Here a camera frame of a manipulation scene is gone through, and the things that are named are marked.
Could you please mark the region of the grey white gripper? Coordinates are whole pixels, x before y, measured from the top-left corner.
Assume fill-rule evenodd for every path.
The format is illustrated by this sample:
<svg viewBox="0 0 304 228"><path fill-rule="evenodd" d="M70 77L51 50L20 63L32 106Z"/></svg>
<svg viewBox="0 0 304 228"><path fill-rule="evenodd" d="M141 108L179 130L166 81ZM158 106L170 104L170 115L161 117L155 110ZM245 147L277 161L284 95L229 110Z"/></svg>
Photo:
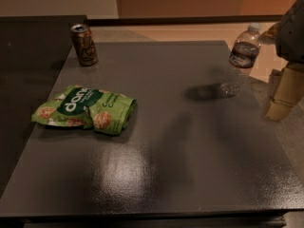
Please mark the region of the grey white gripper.
<svg viewBox="0 0 304 228"><path fill-rule="evenodd" d="M284 120L304 97L304 0L296 0L277 22L258 38L261 44L273 45L276 54L288 63L271 75L273 91L265 117L276 122Z"/></svg>

